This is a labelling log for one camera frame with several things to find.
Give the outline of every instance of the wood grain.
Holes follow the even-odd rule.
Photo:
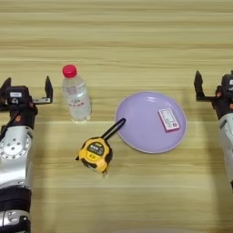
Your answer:
[[[0,76],[44,94],[35,126],[34,233],[228,233],[233,196],[211,105],[196,103],[194,75],[212,95],[232,69],[231,0],[2,0]],[[62,66],[77,64],[93,103],[91,121],[74,125],[61,94]],[[185,110],[184,142],[147,155],[111,139],[102,178],[75,162],[83,142],[114,122],[132,93],[159,91]],[[1,114],[4,124],[8,114]]]

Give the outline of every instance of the water bottle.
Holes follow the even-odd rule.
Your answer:
[[[85,122],[91,116],[91,103],[85,81],[73,65],[63,67],[63,95],[75,122]]]

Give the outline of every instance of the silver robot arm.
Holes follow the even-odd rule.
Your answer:
[[[233,114],[226,114],[220,119],[219,132],[228,181],[233,188]]]
[[[26,86],[11,86],[7,79],[0,89],[0,111],[10,112],[10,121],[0,136],[0,232],[30,233],[33,129],[37,107],[53,101],[53,88],[46,80],[46,97],[32,99]]]
[[[215,96],[205,96],[202,84],[202,76],[197,71],[194,82],[196,98],[197,101],[211,102],[216,110],[228,181],[233,189],[233,71],[222,76],[221,86],[217,87]]]
[[[30,232],[32,129],[9,127],[0,144],[0,232]]]

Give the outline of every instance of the tape measure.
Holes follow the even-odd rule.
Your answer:
[[[113,151],[107,140],[111,138],[124,124],[122,118],[110,127],[101,137],[89,138],[78,153],[76,160],[81,160],[86,167],[99,173],[106,173],[108,164],[112,160]]]

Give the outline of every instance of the purple plate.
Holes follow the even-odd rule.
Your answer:
[[[170,108],[179,123],[179,130],[166,132],[158,114]],[[118,131],[134,149],[146,153],[163,153],[176,147],[184,138],[187,127],[185,113],[170,97],[157,92],[139,92],[125,98],[116,111],[116,121],[127,121]]]

